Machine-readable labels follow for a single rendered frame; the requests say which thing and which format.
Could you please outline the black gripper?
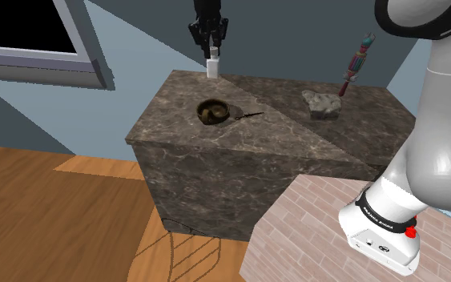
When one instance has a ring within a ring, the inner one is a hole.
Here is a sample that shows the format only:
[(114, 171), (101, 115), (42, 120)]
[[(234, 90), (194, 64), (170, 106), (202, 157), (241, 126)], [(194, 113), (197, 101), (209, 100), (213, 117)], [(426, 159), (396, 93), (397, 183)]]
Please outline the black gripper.
[(221, 18), (221, 0), (193, 0), (196, 13), (195, 21), (188, 25), (188, 29), (203, 51), (205, 58), (210, 58), (210, 37), (212, 45), (217, 47), (220, 54), (222, 41), (228, 30), (227, 18)]

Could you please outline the small white bottle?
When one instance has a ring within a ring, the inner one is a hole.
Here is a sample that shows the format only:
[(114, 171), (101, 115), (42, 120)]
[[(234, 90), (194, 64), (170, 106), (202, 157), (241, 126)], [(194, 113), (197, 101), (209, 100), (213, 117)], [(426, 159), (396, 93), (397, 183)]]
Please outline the small white bottle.
[(209, 79), (217, 79), (219, 77), (219, 48), (211, 46), (210, 58), (207, 59), (207, 77)]

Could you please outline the dark brown bowl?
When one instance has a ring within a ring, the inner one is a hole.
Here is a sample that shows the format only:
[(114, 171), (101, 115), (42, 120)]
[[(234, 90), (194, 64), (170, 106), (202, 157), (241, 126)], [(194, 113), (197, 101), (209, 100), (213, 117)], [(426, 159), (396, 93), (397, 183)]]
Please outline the dark brown bowl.
[(196, 107), (196, 114), (204, 125), (214, 125), (228, 119), (230, 106), (221, 99), (206, 99)]

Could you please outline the grey rough stone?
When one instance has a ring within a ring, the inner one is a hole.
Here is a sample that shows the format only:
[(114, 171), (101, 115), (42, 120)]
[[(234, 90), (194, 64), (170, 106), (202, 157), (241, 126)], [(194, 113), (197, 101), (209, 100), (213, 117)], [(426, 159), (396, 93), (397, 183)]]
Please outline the grey rough stone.
[(338, 95), (304, 90), (302, 96), (308, 104), (311, 119), (337, 119), (340, 116), (342, 102)]

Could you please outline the brown marble counter block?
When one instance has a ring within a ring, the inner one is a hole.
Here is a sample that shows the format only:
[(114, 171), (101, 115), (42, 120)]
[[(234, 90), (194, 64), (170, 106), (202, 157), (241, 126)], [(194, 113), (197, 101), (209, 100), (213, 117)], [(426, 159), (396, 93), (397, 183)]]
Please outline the brown marble counter block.
[[(304, 90), (339, 86), (172, 71), (126, 137), (164, 227), (247, 241), (298, 175), (373, 181), (415, 123), (388, 90), (365, 86), (347, 89), (337, 119), (311, 119)], [(196, 107), (206, 99), (228, 103), (228, 119), (204, 125)]]

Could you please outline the colourful striped figure stick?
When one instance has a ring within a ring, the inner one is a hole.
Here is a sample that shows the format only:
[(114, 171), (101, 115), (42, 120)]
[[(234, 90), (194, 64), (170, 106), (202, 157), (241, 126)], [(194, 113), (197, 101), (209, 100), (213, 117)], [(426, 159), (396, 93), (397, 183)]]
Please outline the colourful striped figure stick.
[(346, 89), (351, 82), (355, 82), (358, 78), (357, 73), (360, 71), (361, 67), (364, 65), (364, 62), (367, 57), (367, 50), (373, 44), (376, 39), (376, 35), (374, 33), (367, 33), (364, 35), (364, 38), (360, 44), (360, 49), (353, 55), (347, 70), (343, 74), (344, 84), (338, 92), (340, 97), (343, 97)]

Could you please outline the grey framed window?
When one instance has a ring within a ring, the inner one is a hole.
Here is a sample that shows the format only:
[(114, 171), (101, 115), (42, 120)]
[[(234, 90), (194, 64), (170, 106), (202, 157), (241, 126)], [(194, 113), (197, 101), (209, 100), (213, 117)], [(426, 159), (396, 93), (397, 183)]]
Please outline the grey framed window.
[(114, 89), (86, 0), (0, 0), (0, 79)]

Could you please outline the brick patterned robot stand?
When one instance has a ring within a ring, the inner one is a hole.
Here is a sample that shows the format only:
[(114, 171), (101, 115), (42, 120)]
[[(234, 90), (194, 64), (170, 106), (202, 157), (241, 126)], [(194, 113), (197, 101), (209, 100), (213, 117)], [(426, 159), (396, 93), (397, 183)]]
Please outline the brick patterned robot stand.
[(364, 181), (298, 175), (253, 229), (240, 275), (246, 282), (451, 282), (451, 218), (418, 216), (421, 257), (400, 276), (348, 246), (337, 220)]

